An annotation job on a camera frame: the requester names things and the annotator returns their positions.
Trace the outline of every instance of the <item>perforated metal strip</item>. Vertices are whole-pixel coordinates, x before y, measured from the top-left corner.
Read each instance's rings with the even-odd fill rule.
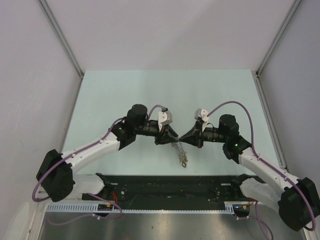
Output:
[[[60,212],[60,213],[118,213],[119,210],[98,210],[99,203],[76,203],[76,202],[53,202],[50,203],[46,212]],[[124,209],[126,214],[234,214],[232,204],[226,203],[225,210],[136,210]]]

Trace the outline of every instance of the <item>wall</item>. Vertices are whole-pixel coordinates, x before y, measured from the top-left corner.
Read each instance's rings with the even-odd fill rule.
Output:
[[[294,0],[48,0],[85,70],[257,70]]]
[[[37,206],[31,200],[36,173],[46,152],[62,144],[80,79],[37,1],[1,1],[0,32],[3,239],[23,203],[29,203],[26,213],[32,217],[28,211],[32,213]],[[13,231],[6,239],[18,240],[19,234]]]
[[[261,78],[289,169],[320,193],[319,12],[318,0],[301,4]]]

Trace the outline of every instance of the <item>robotic arm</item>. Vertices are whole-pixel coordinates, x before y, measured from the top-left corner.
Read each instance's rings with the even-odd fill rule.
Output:
[[[76,173],[102,156],[125,148],[136,140],[137,135],[154,137],[156,145],[179,141],[178,134],[169,125],[172,114],[167,108],[158,113],[158,120],[149,120],[147,108],[136,104],[118,121],[104,136],[85,146],[64,153],[55,149],[49,151],[36,175],[38,186],[33,192],[33,200],[41,201],[35,197],[39,185],[53,202],[61,201],[71,193],[98,194],[105,186],[103,177]]]
[[[238,176],[231,185],[240,189],[245,197],[262,202],[278,212],[284,223],[295,231],[299,231],[312,220],[302,195],[305,196],[314,217],[320,214],[320,200],[313,181],[307,177],[299,179],[289,174],[265,161],[260,154],[256,157],[252,144],[240,135],[235,116],[222,115],[218,128],[207,127],[208,112],[204,109],[198,109],[194,118],[196,122],[193,128],[180,138],[180,142],[198,148],[202,148],[204,142],[224,143],[222,149],[228,159],[251,170],[265,182],[260,183],[246,174]]]

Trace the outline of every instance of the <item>white table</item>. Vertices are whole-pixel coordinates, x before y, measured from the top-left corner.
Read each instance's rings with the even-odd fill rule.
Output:
[[[249,110],[258,153],[278,164],[265,116],[250,70],[133,70],[87,71],[76,102],[64,150],[90,142],[105,133],[112,122],[127,114],[134,104],[166,106],[173,114],[171,126],[184,135],[195,124],[198,108],[211,111],[235,100]],[[235,115],[240,134],[250,139],[250,125],[244,110],[229,104],[214,113],[209,122],[218,127],[222,114]],[[151,116],[157,119],[156,110]],[[119,152],[104,156],[80,171],[105,175],[240,175],[249,170],[228,160],[222,143],[205,142],[202,149],[184,143],[187,168],[179,164],[170,144],[155,145],[152,137],[137,136]]]

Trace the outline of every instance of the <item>shiny floor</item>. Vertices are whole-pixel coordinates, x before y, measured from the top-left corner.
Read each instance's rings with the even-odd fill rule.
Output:
[[[46,213],[52,222],[69,221],[83,213]],[[275,240],[304,240],[269,208],[259,206],[261,218]],[[84,217],[63,226],[44,222],[39,240],[263,240],[255,220],[236,220],[227,214],[127,213],[115,220]]]

